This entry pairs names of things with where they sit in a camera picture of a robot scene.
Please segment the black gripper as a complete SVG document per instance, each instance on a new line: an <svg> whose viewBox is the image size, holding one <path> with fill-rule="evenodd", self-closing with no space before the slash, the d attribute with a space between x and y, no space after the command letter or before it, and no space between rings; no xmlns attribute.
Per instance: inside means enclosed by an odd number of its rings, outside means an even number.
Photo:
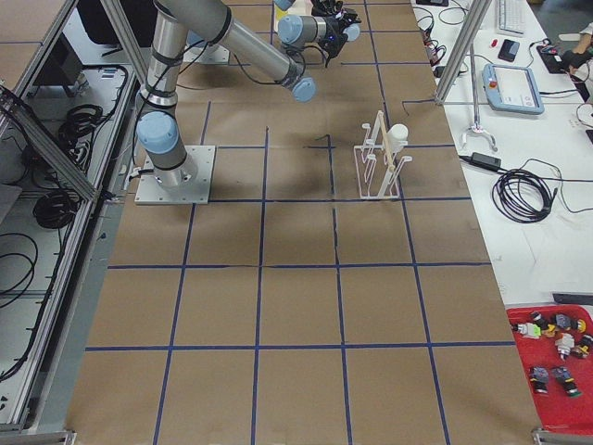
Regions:
<svg viewBox="0 0 593 445"><path fill-rule="evenodd" d="M325 24L324 35L319 38L319 47L325 53L325 66L336 58L347 42L347 37L343 34L346 27L357 23L356 17L343 16L337 18L323 18Z"/></svg>
<svg viewBox="0 0 593 445"><path fill-rule="evenodd" d="M312 0L311 15L313 17L336 17L343 9L341 0Z"/></svg>

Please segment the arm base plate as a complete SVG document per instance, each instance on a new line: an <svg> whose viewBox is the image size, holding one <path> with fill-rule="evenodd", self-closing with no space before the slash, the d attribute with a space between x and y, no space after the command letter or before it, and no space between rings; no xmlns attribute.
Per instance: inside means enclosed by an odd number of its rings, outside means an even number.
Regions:
<svg viewBox="0 0 593 445"><path fill-rule="evenodd" d="M186 146L184 164L171 171L155 168L146 156L144 169L152 172L140 176L136 189L137 205L207 204L214 167L215 146Z"/></svg>

